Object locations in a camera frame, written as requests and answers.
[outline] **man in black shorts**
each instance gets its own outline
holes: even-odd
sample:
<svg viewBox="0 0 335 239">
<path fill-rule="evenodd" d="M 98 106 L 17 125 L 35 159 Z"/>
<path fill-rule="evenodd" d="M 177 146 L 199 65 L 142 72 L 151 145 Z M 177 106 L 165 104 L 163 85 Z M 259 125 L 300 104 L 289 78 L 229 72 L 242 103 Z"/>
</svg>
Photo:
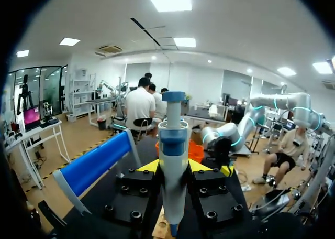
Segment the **man in black shorts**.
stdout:
<svg viewBox="0 0 335 239">
<path fill-rule="evenodd" d="M 275 181 L 272 182 L 273 187 L 276 188 L 285 174 L 296 166 L 296 161 L 301 154 L 304 158 L 301 169 L 305 170 L 309 154 L 309 144 L 306 137 L 306 129 L 303 127 L 291 130 L 285 134 L 279 145 L 278 152 L 268 155 L 265 159 L 263 176 L 254 179 L 252 182 L 254 184 L 265 184 L 270 168 L 279 167 Z"/>
</svg>

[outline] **man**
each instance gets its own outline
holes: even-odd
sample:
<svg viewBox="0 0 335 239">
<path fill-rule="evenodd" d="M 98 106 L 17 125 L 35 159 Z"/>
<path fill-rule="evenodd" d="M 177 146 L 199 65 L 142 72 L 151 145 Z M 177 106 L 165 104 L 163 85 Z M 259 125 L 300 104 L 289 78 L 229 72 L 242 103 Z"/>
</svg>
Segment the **man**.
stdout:
<svg viewBox="0 0 335 239">
<path fill-rule="evenodd" d="M 267 174 L 271 167 L 279 167 L 274 182 L 269 182 L 274 188 L 282 181 L 285 174 L 296 166 L 296 161 L 302 154 L 304 158 L 302 170 L 306 169 L 309 144 L 306 137 L 306 129 L 299 127 L 286 133 L 275 154 L 270 154 L 264 163 L 263 176 L 253 180 L 254 184 L 265 184 Z"/>
<path fill-rule="evenodd" d="M 164 92 L 167 92 L 167 91 L 169 91 L 167 88 L 163 88 L 163 89 L 161 89 L 161 94 L 163 95 Z"/>
<path fill-rule="evenodd" d="M 148 72 L 148 73 L 144 74 L 144 77 L 149 78 L 149 80 L 151 80 L 152 74 L 150 72 Z"/>
<path fill-rule="evenodd" d="M 153 118 L 156 110 L 155 99 L 149 90 L 150 80 L 141 78 L 138 88 L 128 93 L 125 102 L 126 126 L 131 130 L 139 131 L 141 127 L 134 125 L 134 120 L 139 118 Z"/>
<path fill-rule="evenodd" d="M 154 85 L 153 83 L 149 85 L 149 93 L 152 94 L 155 98 L 156 111 L 154 118 L 157 119 L 154 119 L 154 121 L 161 122 L 166 117 L 167 103 L 165 101 L 162 101 L 162 94 L 156 92 L 156 85 Z"/>
</svg>

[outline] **air conditioner vent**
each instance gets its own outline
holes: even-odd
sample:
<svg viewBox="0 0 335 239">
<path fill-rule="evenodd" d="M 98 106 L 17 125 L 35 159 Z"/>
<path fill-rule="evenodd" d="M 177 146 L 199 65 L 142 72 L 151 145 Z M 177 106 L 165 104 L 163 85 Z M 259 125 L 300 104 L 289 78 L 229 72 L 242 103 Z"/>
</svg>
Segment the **air conditioner vent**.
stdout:
<svg viewBox="0 0 335 239">
<path fill-rule="evenodd" d="M 335 90 L 335 82 L 333 82 L 333 81 L 322 81 L 322 84 L 323 84 L 328 90 Z"/>
<path fill-rule="evenodd" d="M 104 45 L 97 48 L 95 54 L 98 56 L 110 56 L 122 52 L 122 49 L 116 45 Z"/>
</svg>

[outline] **white t-shirt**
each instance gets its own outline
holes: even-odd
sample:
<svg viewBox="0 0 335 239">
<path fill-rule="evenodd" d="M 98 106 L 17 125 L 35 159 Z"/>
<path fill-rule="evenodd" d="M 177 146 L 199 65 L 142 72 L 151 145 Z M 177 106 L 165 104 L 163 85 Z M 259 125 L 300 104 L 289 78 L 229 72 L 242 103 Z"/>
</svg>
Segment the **white t-shirt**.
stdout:
<svg viewBox="0 0 335 239">
<path fill-rule="evenodd" d="M 155 99 L 145 88 L 138 87 L 136 90 L 128 93 L 125 108 L 127 109 L 127 128 L 140 130 L 141 127 L 134 125 L 134 120 L 149 118 L 150 112 L 156 110 Z"/>
<path fill-rule="evenodd" d="M 155 118 L 163 120 L 166 118 L 166 108 L 168 105 L 166 101 L 162 101 L 162 94 L 155 92 L 152 95 L 155 98 L 156 105 Z"/>
</svg>

